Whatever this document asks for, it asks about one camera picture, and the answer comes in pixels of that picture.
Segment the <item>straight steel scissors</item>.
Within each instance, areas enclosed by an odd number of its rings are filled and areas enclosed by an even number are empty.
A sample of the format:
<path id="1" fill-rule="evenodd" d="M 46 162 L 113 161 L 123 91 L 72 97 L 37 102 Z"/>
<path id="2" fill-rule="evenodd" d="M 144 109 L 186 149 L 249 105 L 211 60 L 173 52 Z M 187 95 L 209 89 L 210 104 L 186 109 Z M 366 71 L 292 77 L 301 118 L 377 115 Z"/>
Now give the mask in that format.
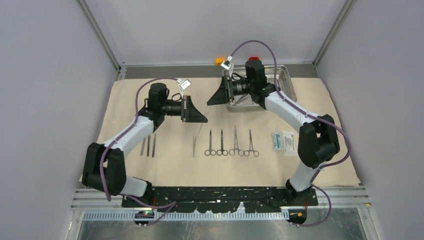
<path id="1" fill-rule="evenodd" d="M 218 156 L 227 156 L 229 154 L 228 150 L 226 150 L 224 148 L 224 133 L 223 130 L 221 129 L 220 131 L 220 147 L 219 149 L 216 151 L 216 154 Z"/>

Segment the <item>steel hemostat clamp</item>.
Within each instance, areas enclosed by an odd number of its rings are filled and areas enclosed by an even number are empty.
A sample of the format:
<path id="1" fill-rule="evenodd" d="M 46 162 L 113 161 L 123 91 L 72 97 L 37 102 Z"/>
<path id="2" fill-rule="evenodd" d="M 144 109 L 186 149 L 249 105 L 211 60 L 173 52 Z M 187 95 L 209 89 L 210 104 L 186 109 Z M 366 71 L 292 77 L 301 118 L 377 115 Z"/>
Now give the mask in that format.
<path id="1" fill-rule="evenodd" d="M 243 153 L 245 157 L 248 157 L 250 155 L 253 155 L 254 157 L 258 157 L 260 155 L 259 151 L 254 149 L 252 131 L 250 129 L 249 129 L 249 147 L 248 147 L 248 150 L 244 150 Z"/>

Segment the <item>long steel needle holder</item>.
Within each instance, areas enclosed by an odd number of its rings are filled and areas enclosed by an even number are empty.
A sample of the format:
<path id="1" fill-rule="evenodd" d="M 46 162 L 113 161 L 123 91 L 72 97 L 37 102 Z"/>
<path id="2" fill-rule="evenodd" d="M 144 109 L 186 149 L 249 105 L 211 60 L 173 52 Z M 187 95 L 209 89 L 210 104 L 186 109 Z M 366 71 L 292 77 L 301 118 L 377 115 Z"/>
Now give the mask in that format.
<path id="1" fill-rule="evenodd" d="M 228 153 L 229 153 L 230 156 L 235 156 L 236 154 L 238 156 L 241 156 L 241 157 L 245 156 L 244 151 L 239 148 L 239 141 L 238 141 L 237 127 L 236 126 L 234 126 L 233 148 L 231 148 L 228 151 Z"/>

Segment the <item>steel mesh instrument tray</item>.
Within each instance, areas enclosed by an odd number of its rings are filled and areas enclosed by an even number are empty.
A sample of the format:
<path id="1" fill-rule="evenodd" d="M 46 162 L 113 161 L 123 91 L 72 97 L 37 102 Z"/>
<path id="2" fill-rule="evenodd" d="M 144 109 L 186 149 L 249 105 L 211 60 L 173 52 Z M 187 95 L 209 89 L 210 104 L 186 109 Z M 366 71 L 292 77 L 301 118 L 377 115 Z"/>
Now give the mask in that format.
<path id="1" fill-rule="evenodd" d="M 265 75 L 267 77 L 267 82 L 274 84 L 274 66 L 273 65 L 265 65 Z M 278 65 L 276 70 L 277 82 L 280 85 L 280 89 L 284 92 L 284 94 L 289 97 L 292 101 L 297 102 L 297 95 L 295 93 L 295 88 L 292 84 L 290 74 L 287 68 L 284 65 Z M 226 109 L 232 113 L 244 113 L 244 112 L 258 112 L 264 111 L 264 109 L 253 102 L 251 96 L 241 102 L 236 106 L 230 106 L 234 101 L 238 100 L 242 95 L 235 96 L 233 100 L 230 100 L 226 105 Z"/>

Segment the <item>steel scalpel handle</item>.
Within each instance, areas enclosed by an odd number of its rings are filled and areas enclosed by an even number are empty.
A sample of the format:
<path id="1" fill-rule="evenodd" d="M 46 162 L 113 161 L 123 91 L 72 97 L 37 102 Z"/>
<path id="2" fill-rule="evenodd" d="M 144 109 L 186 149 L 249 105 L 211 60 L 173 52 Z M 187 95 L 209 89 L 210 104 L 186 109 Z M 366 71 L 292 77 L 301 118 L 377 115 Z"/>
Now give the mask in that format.
<path id="1" fill-rule="evenodd" d="M 145 144 L 146 144 L 146 137 L 143 138 L 142 143 L 141 143 L 140 156 L 143 156 L 144 155 Z"/>
<path id="2" fill-rule="evenodd" d="M 151 141 L 151 136 L 149 135 L 147 137 L 147 147 L 146 147 L 146 156 L 149 157 L 150 156 L 150 141 Z"/>
<path id="3" fill-rule="evenodd" d="M 151 154 L 152 158 L 155 157 L 155 150 L 156 150 L 156 133 L 154 134 L 153 143 L 152 143 L 152 154 Z"/>

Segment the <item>green white sterile packet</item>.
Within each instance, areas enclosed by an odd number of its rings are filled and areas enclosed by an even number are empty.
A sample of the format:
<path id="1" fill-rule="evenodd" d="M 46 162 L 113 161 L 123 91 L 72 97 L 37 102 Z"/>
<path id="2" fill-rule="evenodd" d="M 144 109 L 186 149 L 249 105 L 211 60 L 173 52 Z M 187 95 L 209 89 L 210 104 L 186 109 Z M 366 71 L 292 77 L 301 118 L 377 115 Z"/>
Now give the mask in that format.
<path id="1" fill-rule="evenodd" d="M 284 151 L 284 141 L 281 132 L 271 133 L 272 150 L 274 152 Z"/>

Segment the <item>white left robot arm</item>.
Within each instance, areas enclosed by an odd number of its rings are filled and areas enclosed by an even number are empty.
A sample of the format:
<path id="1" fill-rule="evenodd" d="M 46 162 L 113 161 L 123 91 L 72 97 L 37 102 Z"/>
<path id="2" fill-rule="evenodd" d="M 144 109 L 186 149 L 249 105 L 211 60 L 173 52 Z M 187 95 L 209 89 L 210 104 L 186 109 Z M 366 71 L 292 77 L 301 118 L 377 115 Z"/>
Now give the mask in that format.
<path id="1" fill-rule="evenodd" d="M 189 95 L 183 95 L 184 81 L 179 99 L 169 96 L 170 90 L 164 83 L 153 83 L 142 108 L 135 108 L 132 122 L 117 135 L 103 143 L 91 143 L 86 151 L 82 184 L 102 191 L 106 197 L 131 195 L 141 207 L 153 202 L 153 193 L 148 190 L 151 183 L 127 175 L 125 158 L 146 137 L 153 134 L 166 116 L 180 117 L 184 123 L 207 123 L 208 119 L 193 104 Z"/>

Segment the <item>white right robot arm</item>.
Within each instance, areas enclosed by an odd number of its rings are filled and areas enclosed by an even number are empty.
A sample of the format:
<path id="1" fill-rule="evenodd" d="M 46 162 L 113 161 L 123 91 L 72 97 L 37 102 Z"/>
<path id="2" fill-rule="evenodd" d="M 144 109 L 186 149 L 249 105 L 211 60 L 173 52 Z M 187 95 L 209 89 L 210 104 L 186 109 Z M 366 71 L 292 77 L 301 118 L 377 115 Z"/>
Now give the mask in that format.
<path id="1" fill-rule="evenodd" d="M 245 77 L 240 76 L 236 80 L 231 76 L 223 76 L 207 105 L 228 104 L 234 96 L 248 94 L 255 104 L 281 117 L 297 131 L 300 162 L 285 184 L 284 195 L 288 203 L 299 205 L 311 189 L 311 181 L 319 167 L 340 151 L 334 119 L 328 114 L 307 113 L 305 108 L 291 101 L 276 83 L 268 81 L 261 60 L 248 60 L 245 63 L 245 74 Z"/>

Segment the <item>steel forceps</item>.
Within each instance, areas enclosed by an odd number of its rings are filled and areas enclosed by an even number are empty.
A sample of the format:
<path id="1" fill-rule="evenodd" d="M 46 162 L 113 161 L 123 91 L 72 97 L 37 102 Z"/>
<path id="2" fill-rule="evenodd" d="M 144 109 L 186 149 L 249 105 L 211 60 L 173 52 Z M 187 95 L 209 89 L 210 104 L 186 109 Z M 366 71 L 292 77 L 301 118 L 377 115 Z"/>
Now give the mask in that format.
<path id="1" fill-rule="evenodd" d="M 248 97 L 248 94 L 243 94 L 239 99 L 235 100 L 232 104 L 230 104 L 230 106 L 237 106 L 238 104 L 246 100 Z"/>

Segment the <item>cream cloth wrap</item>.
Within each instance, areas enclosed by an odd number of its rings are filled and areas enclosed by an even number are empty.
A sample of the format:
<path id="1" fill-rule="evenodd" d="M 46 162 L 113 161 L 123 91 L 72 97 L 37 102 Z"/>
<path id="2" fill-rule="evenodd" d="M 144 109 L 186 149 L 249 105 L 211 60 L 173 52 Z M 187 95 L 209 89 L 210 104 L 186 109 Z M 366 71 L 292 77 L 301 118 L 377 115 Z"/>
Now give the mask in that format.
<path id="1" fill-rule="evenodd" d="M 155 131 L 155 156 L 140 156 L 140 142 L 125 158 L 128 176 L 167 187 L 283 187 L 295 172 L 300 158 L 273 151 L 271 133 L 296 132 L 273 112 L 229 112 L 226 105 L 207 106 L 219 87 L 220 77 L 190 78 L 184 94 L 190 95 L 195 107 L 207 114 L 207 123 L 182 122 L 179 116 L 166 116 Z M 97 143 L 103 143 L 125 129 L 135 117 L 136 92 L 147 79 L 116 81 L 112 88 Z M 341 127 L 330 94 L 319 78 L 291 77 L 297 103 L 320 116 L 329 114 Z M 223 130 L 224 148 L 234 147 L 234 126 L 239 148 L 249 149 L 249 130 L 259 156 L 205 156 L 209 133 L 212 148 L 220 147 Z M 195 156 L 193 135 L 196 135 Z M 324 168 L 314 180 L 319 187 L 357 186 L 360 183 L 350 158 Z"/>

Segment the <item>curved steel scissors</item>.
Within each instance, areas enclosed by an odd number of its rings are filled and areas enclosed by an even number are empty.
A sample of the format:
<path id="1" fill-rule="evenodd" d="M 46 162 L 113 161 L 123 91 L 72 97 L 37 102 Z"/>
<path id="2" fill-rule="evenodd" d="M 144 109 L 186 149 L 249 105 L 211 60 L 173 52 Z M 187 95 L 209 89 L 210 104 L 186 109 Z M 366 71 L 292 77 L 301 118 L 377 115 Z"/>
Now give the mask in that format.
<path id="1" fill-rule="evenodd" d="M 216 150 L 213 149 L 213 137 L 212 137 L 212 130 L 209 130 L 209 137 L 208 137 L 208 148 L 204 151 L 205 156 L 215 156 L 217 154 Z"/>

